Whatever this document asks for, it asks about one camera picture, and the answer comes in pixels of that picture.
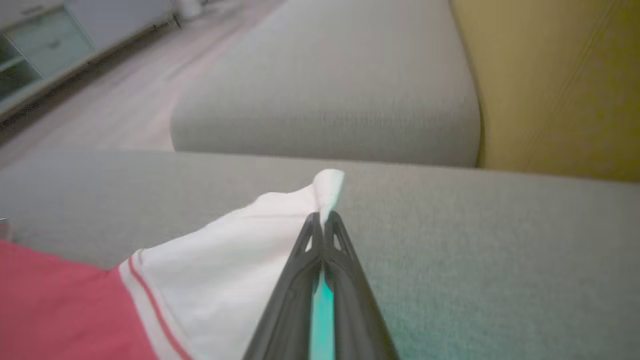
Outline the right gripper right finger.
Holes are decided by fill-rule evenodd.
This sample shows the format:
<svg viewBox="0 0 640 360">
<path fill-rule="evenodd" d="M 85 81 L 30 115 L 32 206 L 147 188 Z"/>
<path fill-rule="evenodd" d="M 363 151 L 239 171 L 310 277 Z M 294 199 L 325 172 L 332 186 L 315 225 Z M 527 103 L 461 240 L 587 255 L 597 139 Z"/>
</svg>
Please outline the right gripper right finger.
<svg viewBox="0 0 640 360">
<path fill-rule="evenodd" d="M 325 224 L 325 264 L 334 294 L 337 360 L 397 360 L 387 329 L 343 219 L 330 212 Z"/>
</svg>

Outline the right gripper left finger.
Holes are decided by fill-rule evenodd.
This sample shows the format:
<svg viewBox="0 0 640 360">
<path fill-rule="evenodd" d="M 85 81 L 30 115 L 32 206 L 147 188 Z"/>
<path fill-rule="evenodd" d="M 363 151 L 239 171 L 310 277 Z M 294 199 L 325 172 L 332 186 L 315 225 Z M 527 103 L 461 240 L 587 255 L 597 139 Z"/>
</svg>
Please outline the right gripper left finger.
<svg viewBox="0 0 640 360">
<path fill-rule="evenodd" d="M 243 355 L 244 360 L 308 360 L 313 294 L 322 268 L 320 214 L 309 214 Z"/>
</svg>

